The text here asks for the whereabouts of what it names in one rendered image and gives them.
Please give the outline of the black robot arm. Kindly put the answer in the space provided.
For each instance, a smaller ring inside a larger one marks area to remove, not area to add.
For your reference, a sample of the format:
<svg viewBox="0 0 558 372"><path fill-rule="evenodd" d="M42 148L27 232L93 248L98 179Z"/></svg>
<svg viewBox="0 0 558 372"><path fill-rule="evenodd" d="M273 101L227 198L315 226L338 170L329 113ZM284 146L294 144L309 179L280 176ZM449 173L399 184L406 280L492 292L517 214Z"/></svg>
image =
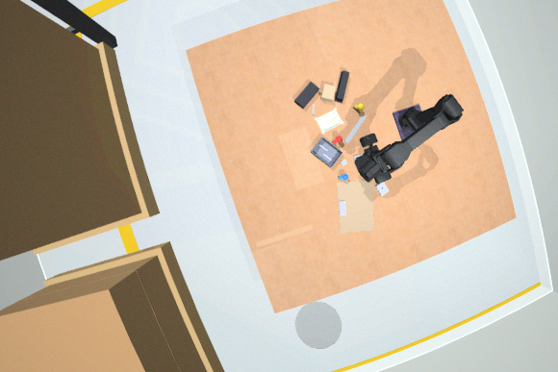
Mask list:
<svg viewBox="0 0 558 372"><path fill-rule="evenodd" d="M408 160L413 150L423 142L438 131L458 122L463 116L463 111L464 109L452 93L441 97L436 105L428 110L420 112L414 107L410 108L398 117L398 121L402 130L410 128L413 133L403 140L395 141L393 144L379 149L372 156L373 159L369 157L368 152L365 152L362 157L354 161L359 174L369 182L382 171L386 175L394 173Z"/></svg>

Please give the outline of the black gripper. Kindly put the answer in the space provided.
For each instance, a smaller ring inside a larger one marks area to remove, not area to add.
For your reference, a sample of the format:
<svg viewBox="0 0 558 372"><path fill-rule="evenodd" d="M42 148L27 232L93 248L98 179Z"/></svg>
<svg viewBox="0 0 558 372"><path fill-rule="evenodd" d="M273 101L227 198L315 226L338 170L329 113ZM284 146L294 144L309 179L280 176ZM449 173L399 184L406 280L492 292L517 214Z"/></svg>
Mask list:
<svg viewBox="0 0 558 372"><path fill-rule="evenodd" d="M368 148L364 149L364 152L368 152L368 153L369 153L369 157L370 157L371 159L373 159L372 156L379 150L377 145L374 145L374 146L372 145L372 144L375 144L375 143L378 142L378 141L377 141L377 138L376 138L376 134L375 134L375 133L372 133L372 134L370 134L370 135L361 137L361 138L360 138L360 142L361 142L361 144L362 144L363 147L366 147L366 146L369 145ZM390 173L386 175L386 174L382 171L382 172L380 172L380 173L378 174L377 177L374 178L374 180L375 180L375 182L376 182L377 184L380 184L380 183L386 182L386 181L389 180L391 177L392 177L392 175L391 175Z"/></svg>

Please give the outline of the cream paper card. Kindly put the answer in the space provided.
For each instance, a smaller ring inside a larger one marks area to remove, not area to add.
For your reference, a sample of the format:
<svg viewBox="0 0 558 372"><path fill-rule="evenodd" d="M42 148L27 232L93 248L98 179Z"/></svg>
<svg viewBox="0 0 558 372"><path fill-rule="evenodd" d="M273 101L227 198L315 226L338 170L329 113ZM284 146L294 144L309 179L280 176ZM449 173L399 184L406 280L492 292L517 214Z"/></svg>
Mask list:
<svg viewBox="0 0 558 372"><path fill-rule="evenodd" d="M344 123L337 112L337 108L334 108L332 111L320 116L319 118L315 118L315 120L317 120L323 134L325 131Z"/></svg>

